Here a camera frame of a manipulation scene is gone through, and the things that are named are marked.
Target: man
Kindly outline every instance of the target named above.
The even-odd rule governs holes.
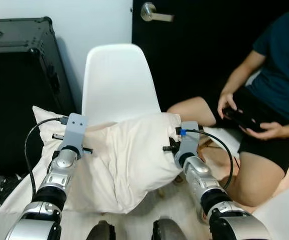
[[[240,127],[245,133],[238,151],[240,170],[227,189],[233,200],[254,207],[272,196],[289,168],[289,12],[256,40],[221,92],[177,103],[168,112],[180,114],[182,121],[225,127],[230,123],[223,114],[227,107],[248,112],[265,130]]]

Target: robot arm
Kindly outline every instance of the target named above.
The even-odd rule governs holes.
[[[181,124],[181,129],[199,129],[197,122]],[[199,134],[181,131],[181,144],[174,155],[198,204],[207,214],[213,240],[270,240],[266,227],[237,206],[227,195],[210,168],[198,157]]]
[[[87,119],[71,113],[63,141],[52,157],[50,169],[6,240],[59,240],[62,210],[67,199],[82,147]]]

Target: white pillowcase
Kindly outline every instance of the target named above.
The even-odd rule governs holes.
[[[60,117],[39,107],[32,107],[38,122]],[[93,149],[78,160],[65,210],[79,212],[128,213],[149,191],[170,183],[179,173],[169,146],[169,137],[178,141],[176,127],[179,115],[156,113],[121,123],[88,127],[83,146]],[[52,134],[63,135],[65,125],[50,121],[40,126],[44,143],[42,157],[33,169],[37,188],[60,140]],[[32,188],[27,175],[0,207],[0,213],[22,212],[31,201]]]

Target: black equipment case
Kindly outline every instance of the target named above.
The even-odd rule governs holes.
[[[32,106],[76,112],[52,20],[0,19],[0,175],[28,173],[24,142],[36,124]],[[32,167],[41,157],[38,132],[28,140]]]

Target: door lever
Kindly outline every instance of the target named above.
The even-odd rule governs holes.
[[[156,11],[157,9],[152,2],[145,2],[141,7],[140,15],[146,22],[150,22],[152,20],[172,22],[174,20],[174,15],[160,14],[156,13]]]

